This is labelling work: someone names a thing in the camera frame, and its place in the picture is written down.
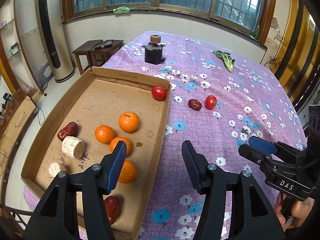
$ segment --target wooden stool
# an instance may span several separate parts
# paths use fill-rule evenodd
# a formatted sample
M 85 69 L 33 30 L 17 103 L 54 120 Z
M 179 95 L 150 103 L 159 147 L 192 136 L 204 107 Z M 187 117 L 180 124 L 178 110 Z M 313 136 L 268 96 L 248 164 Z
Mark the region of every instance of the wooden stool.
M 101 67 L 103 64 L 105 64 L 111 58 L 111 53 L 114 52 L 115 50 L 120 49 L 122 47 L 122 44 L 123 44 L 122 40 L 113 40 L 112 47 L 107 47 L 107 48 L 98 49 L 98 50 L 94 50 L 94 47 L 89 49 L 93 65 L 96 67 Z M 102 64 L 100 64 L 100 65 L 98 65 L 98 62 L 97 62 L 97 57 L 96 57 L 97 55 L 101 56 L 101 60 L 99 60 L 99 61 L 102 61 Z
M 91 54 L 90 54 L 89 50 L 92 47 L 95 47 L 97 44 L 99 44 L 101 42 L 103 42 L 103 40 L 87 41 L 86 43 L 82 44 L 79 48 L 75 49 L 72 52 L 76 57 L 76 62 L 77 62 L 77 65 L 78 65 L 78 69 L 79 69 L 80 75 L 82 75 L 89 67 L 93 66 L 92 58 L 91 58 Z M 87 67 L 85 67 L 85 69 L 82 69 L 81 61 L 80 61 L 79 56 L 87 56 L 88 65 L 87 65 Z

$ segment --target window frame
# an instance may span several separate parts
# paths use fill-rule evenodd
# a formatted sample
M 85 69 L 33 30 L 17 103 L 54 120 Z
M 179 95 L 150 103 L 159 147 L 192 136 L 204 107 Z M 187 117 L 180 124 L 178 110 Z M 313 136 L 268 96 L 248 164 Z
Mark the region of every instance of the window frame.
M 211 0 L 210 4 L 210 10 L 209 12 L 201 11 L 198 9 L 194 8 L 188 8 L 188 7 L 182 7 L 182 6 L 177 6 L 177 5 L 170 5 L 170 4 L 161 4 L 160 0 L 150 0 L 150 3 L 124 3 L 124 4 L 116 4 L 116 5 L 108 5 L 108 0 L 103 0 L 103 6 L 97 7 L 97 8 L 92 8 L 88 10 L 84 10 L 81 12 L 74 12 L 74 5 L 73 5 L 73 0 L 62 0 L 62 5 L 63 5 L 63 17 L 64 21 L 71 20 L 73 18 L 81 17 L 81 16 L 86 16 L 86 15 L 91 15 L 95 14 L 98 12 L 102 11 L 111 11 L 115 8 L 118 8 L 120 6 L 127 6 L 132 9 L 157 9 L 159 11 L 165 11 L 165 12 L 175 12 L 175 13 L 180 13 L 183 15 L 189 15 L 192 17 L 198 17 L 200 19 L 207 19 L 212 22 L 219 22 L 222 25 L 225 25 L 226 27 L 229 27 L 231 29 L 240 31 L 242 33 L 245 33 L 247 35 L 254 35 L 255 32 L 247 29 L 244 26 L 241 26 L 240 24 L 237 24 L 229 19 L 223 18 L 221 16 L 218 16 L 214 14 L 215 11 L 215 6 L 216 6 L 217 0 Z M 259 12 L 259 17 L 258 17 L 258 24 L 260 24 L 260 31 L 265 32 L 266 30 L 269 30 L 271 22 L 263 22 L 263 15 L 266 13 L 265 11 L 267 10 L 272 10 L 268 4 L 268 0 L 262 0 L 261 1 L 261 8 Z

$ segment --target human hand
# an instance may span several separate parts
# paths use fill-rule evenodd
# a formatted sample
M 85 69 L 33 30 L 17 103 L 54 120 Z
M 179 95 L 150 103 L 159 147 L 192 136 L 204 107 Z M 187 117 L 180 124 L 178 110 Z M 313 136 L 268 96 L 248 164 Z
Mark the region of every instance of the human hand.
M 281 214 L 282 204 L 281 204 L 281 196 L 280 193 L 277 196 L 276 204 L 274 206 L 276 215 L 279 219 L 279 222 L 282 226 L 283 231 L 286 231 L 290 228 L 297 228 L 302 225 L 302 223 L 306 220 L 307 216 L 309 215 L 314 200 L 312 198 L 308 198 L 306 201 L 300 202 L 296 201 L 291 209 L 291 215 L 295 217 L 295 219 L 290 224 L 285 224 L 285 218 Z

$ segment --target purple tablecloth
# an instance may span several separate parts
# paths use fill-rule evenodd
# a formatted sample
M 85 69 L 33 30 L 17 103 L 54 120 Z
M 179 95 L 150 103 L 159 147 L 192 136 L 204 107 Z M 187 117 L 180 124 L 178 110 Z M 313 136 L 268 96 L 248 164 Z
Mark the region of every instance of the purple tablecloth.
M 151 34 L 160 34 L 166 61 L 144 62 L 144 48 Z M 231 53 L 232 73 L 212 51 Z M 252 135 L 282 141 L 302 149 L 306 139 L 299 118 L 278 80 L 268 69 L 232 51 L 183 36 L 145 32 L 125 45 L 104 65 L 168 79 L 172 98 L 161 158 L 140 239 L 192 239 L 201 215 L 204 196 L 192 188 L 181 156 L 181 144 L 190 140 L 198 153 L 223 170 L 249 170 L 273 204 L 277 192 L 264 183 L 259 167 L 238 154 L 238 147 Z M 200 111 L 188 107 L 189 99 L 203 103 L 214 95 L 217 106 Z M 27 203 L 38 200 L 26 189 Z M 228 237 L 231 194 L 227 195 L 222 239 Z

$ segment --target glass shelf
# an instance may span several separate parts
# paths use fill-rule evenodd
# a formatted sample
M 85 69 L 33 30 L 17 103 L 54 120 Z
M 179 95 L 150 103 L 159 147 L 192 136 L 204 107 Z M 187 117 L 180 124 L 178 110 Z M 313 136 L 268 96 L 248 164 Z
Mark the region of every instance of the glass shelf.
M 12 57 L 14 57 L 15 55 L 17 55 L 20 51 L 21 51 L 21 49 L 19 49 L 15 54 L 13 54 L 11 57 L 9 57 L 8 60 L 11 59 Z
M 9 25 L 11 25 L 14 22 L 14 19 L 12 19 L 10 22 L 8 22 L 5 26 L 3 26 L 0 30 L 6 29 Z

